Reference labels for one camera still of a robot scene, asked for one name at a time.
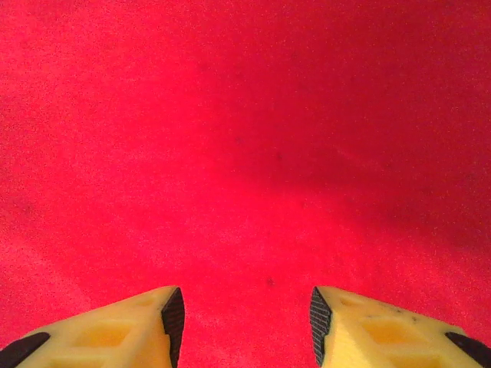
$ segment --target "black rubber tip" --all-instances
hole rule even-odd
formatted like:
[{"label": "black rubber tip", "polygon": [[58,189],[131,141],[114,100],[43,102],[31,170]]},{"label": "black rubber tip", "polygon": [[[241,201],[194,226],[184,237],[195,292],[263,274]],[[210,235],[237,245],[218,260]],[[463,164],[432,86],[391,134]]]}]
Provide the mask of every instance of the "black rubber tip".
[{"label": "black rubber tip", "polygon": [[163,329],[170,337],[170,362],[177,368],[184,331],[184,299],[180,288],[172,294],[162,309]]},{"label": "black rubber tip", "polygon": [[460,333],[447,332],[445,335],[478,364],[484,368],[491,368],[491,349],[484,343]]},{"label": "black rubber tip", "polygon": [[324,338],[331,329],[332,309],[326,303],[321,292],[314,287],[310,302],[310,325],[314,341],[315,360],[322,366],[325,358]]},{"label": "black rubber tip", "polygon": [[48,341],[49,337],[49,333],[40,332],[14,341],[0,350],[0,368],[15,368]]}]

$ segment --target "red carpet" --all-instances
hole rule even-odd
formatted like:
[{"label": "red carpet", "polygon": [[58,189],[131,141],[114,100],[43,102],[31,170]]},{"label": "red carpet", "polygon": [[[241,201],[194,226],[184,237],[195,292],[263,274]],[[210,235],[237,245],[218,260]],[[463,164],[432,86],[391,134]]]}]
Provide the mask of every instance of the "red carpet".
[{"label": "red carpet", "polygon": [[168,284],[183,368],[314,367],[315,284],[491,344],[491,5],[461,3],[1,2],[0,345]]}]

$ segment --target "red floor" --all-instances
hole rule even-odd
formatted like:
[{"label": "red floor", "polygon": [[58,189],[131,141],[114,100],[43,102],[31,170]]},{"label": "red floor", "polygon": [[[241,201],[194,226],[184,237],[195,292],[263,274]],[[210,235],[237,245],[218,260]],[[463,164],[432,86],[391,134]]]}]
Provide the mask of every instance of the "red floor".
[{"label": "red floor", "polygon": [[0,345],[168,284],[182,368],[314,367],[315,284],[491,344],[489,2],[253,3],[2,2]]}]

